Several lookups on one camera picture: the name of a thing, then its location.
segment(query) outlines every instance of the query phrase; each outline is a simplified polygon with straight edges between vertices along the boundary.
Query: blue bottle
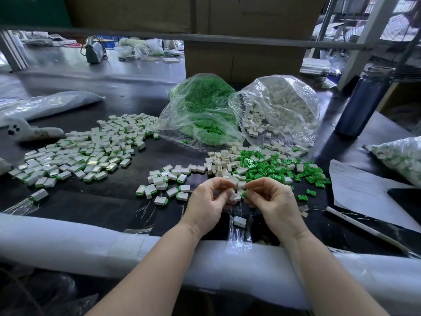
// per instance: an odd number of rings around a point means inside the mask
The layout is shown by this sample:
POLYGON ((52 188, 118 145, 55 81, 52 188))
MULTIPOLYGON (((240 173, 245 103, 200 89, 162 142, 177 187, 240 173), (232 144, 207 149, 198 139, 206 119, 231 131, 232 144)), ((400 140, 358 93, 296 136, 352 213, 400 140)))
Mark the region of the blue bottle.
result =
POLYGON ((394 68, 367 64, 361 74, 335 131, 356 138, 366 127, 368 120, 392 84, 394 68))

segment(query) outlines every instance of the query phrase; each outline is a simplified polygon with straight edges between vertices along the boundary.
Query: brown cardboard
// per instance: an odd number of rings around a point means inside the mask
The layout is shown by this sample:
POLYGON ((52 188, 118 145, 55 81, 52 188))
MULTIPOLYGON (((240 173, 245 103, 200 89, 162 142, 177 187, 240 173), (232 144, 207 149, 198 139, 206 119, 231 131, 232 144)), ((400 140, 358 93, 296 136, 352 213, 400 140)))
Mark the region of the brown cardboard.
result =
POLYGON ((190 0, 64 0, 64 2, 71 23, 76 28, 192 33, 190 0))
MULTIPOLYGON (((309 40, 326 0, 196 0, 201 34, 309 40)), ((215 73, 250 83, 272 74, 298 76, 305 48, 185 42, 186 76, 215 73)))

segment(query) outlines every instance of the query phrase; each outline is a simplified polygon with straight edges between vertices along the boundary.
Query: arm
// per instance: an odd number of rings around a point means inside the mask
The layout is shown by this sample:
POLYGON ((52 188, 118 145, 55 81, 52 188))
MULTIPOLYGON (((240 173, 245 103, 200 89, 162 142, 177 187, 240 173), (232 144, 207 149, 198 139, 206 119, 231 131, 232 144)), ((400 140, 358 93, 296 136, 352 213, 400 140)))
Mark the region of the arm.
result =
POLYGON ((388 313, 307 228, 289 186, 268 177, 251 181, 246 202, 257 206, 303 282, 316 315, 385 316, 388 313))
POLYGON ((199 185, 180 223, 87 316, 171 315, 197 243, 218 223, 225 203, 236 203, 229 187, 234 183, 219 177, 199 185), (218 197, 216 189, 223 190, 218 197))

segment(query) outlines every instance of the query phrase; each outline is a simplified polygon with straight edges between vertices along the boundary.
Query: white foam tube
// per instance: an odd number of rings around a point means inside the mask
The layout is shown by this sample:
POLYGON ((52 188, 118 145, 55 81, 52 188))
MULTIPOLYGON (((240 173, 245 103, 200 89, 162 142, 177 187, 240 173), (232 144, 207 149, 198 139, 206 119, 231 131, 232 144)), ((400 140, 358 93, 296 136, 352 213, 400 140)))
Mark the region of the white foam tube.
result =
POLYGON ((122 38, 120 39, 120 41, 118 42, 119 46, 125 46, 125 45, 129 45, 132 47, 135 47, 136 45, 144 45, 144 46, 148 46, 147 42, 145 40, 136 40, 136 39, 127 39, 127 38, 122 38))
MULTIPOLYGON (((156 236, 119 233, 79 223, 0 214, 0 257, 54 271, 124 277, 158 240, 156 236)), ((389 313, 418 315, 421 260, 334 255, 389 313)), ((226 241, 202 241, 184 284, 242 292, 290 308, 310 308, 287 254, 275 246, 233 248, 226 241)))

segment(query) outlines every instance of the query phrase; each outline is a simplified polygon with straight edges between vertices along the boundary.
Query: black table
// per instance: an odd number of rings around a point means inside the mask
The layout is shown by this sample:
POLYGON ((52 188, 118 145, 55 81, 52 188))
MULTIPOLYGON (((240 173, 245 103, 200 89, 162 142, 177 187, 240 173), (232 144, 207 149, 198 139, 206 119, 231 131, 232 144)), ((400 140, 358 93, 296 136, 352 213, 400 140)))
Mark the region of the black table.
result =
MULTIPOLYGON (((42 79, 33 75, 19 74, 20 82, 24 88, 34 95, 46 95, 58 90, 91 90, 98 95, 106 96, 105 100, 90 106, 71 110, 31 122, 32 125, 58 126, 65 132, 86 131, 96 127, 96 120, 106 120, 108 115, 147 113, 159 116, 168 103, 168 91, 174 86, 172 82, 139 81, 127 79, 90 79, 83 80, 61 76, 43 76, 42 79)), ((356 140, 345 140, 334 133, 337 122, 346 99, 332 92, 320 92, 322 124, 318 133, 316 146, 313 150, 313 160, 319 167, 328 172, 331 159, 337 159, 356 168, 404 181, 395 172, 387 169, 372 155, 362 148, 364 144, 380 144, 396 139, 411 136, 410 133, 388 120, 379 113, 375 113, 366 129, 356 140)), ((46 144, 29 143, 18 145, 7 136, 7 130, 1 129, 1 155, 14 165, 21 164, 23 153, 40 148, 46 144)), ((202 164, 205 153, 188 150, 164 139, 146 140, 146 148, 140 153, 136 151, 132 164, 127 169, 118 169, 105 180, 85 184, 76 177, 58 182, 49 189, 50 197, 42 203, 41 207, 33 212, 32 216, 61 219, 76 223, 92 224, 117 231, 133 232, 146 229, 150 235, 163 235, 172 228, 182 217, 185 204, 171 200, 167 207, 155 207, 153 202, 138 198, 135 191, 139 185, 147 185, 147 176, 150 170, 160 169, 167 164, 183 165, 202 164)), ((207 179, 207 175, 192 174, 187 184, 192 188, 207 179)), ((295 194, 303 194, 307 188, 314 190, 313 185, 306 181, 295 184, 295 194)), ((9 175, 0 177, 0 210, 28 197, 34 189, 24 186, 19 180, 9 175)), ((304 218, 310 230, 327 246, 356 253, 401 255, 389 244, 372 237, 365 232, 349 225, 324 211, 329 204, 333 204, 331 187, 326 191, 317 189, 316 198, 311 198, 308 206, 308 217, 304 218)), ((250 210, 245 204, 241 205, 244 217, 252 216, 251 234, 253 241, 258 241, 263 235, 267 236, 272 244, 277 240, 270 233, 263 221, 259 210, 250 210)), ((223 214, 217 227, 205 239, 225 240, 228 236, 228 214, 223 214)), ((375 228, 388 236, 401 241, 405 246, 421 254, 421 235, 392 224, 374 219, 363 220, 362 223, 375 228)))

